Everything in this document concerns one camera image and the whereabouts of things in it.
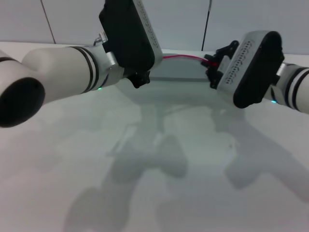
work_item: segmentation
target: red cable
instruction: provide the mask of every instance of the red cable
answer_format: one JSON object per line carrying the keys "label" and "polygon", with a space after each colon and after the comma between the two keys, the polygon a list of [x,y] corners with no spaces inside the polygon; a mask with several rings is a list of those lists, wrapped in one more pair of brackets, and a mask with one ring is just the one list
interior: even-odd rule
{"label": "red cable", "polygon": [[217,66],[216,62],[211,62],[205,58],[201,58],[201,57],[196,57],[196,56],[191,56],[191,55],[173,55],[173,56],[165,56],[163,57],[163,59],[170,59],[170,58],[177,58],[177,57],[184,57],[184,58],[191,58],[191,59],[198,59],[201,60],[211,66]]}

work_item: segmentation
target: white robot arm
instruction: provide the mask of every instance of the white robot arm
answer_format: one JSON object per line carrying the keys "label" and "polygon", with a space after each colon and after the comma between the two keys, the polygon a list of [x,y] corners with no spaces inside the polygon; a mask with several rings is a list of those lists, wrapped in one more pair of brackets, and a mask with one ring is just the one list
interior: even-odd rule
{"label": "white robot arm", "polygon": [[[150,82],[163,54],[141,0],[106,0],[99,19],[104,33],[93,47],[37,49],[21,63],[0,51],[0,127],[28,120],[43,104],[122,78],[136,88]],[[250,32],[205,58],[211,88],[237,108],[267,98],[309,114],[309,68],[283,63],[277,32]]]}
{"label": "white robot arm", "polygon": [[122,78],[136,88],[149,83],[163,55],[142,2],[106,0],[99,19],[105,32],[93,47],[37,49],[21,63],[0,51],[0,127],[23,123],[43,104]]}
{"label": "white robot arm", "polygon": [[282,40],[275,31],[253,31],[241,43],[217,50],[205,58],[216,62],[206,72],[211,88],[237,108],[263,98],[309,114],[309,68],[283,63]]}

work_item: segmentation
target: white tabletop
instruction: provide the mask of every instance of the white tabletop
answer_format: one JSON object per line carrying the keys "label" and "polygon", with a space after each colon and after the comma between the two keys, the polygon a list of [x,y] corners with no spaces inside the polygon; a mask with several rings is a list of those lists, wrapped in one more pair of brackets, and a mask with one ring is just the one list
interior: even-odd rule
{"label": "white tabletop", "polygon": [[[45,46],[0,43],[16,59]],[[53,102],[0,129],[0,231],[307,232],[308,128],[269,101],[233,109],[208,83]]]}

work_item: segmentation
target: white wall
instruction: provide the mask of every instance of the white wall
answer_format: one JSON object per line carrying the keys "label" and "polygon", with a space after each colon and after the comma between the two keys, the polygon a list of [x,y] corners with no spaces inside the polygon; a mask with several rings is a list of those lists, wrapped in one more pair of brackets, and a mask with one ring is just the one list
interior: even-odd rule
{"label": "white wall", "polygon": [[40,0],[1,0],[0,22],[0,41],[53,43]]}
{"label": "white wall", "polygon": [[[102,30],[104,0],[42,0],[58,44],[92,44]],[[200,50],[209,0],[143,0],[162,48]],[[277,30],[285,53],[309,54],[309,2],[214,0],[205,51],[240,40],[252,30]],[[0,2],[0,41],[52,43],[40,0]]]}
{"label": "white wall", "polygon": [[205,51],[229,45],[252,30],[276,30],[289,54],[309,54],[309,1],[214,0]]}

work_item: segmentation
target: red wire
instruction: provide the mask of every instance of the red wire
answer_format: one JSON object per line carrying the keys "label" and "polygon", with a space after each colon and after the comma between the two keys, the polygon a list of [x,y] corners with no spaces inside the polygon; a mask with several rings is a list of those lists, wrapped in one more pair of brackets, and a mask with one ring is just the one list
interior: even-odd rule
{"label": "red wire", "polygon": [[211,66],[217,66],[216,62],[211,62],[205,58],[201,58],[201,57],[196,57],[196,56],[191,56],[191,55],[173,55],[173,56],[165,56],[163,57],[163,59],[170,59],[170,58],[177,58],[177,57],[184,57],[184,58],[191,58],[191,59],[198,59],[201,60]]}

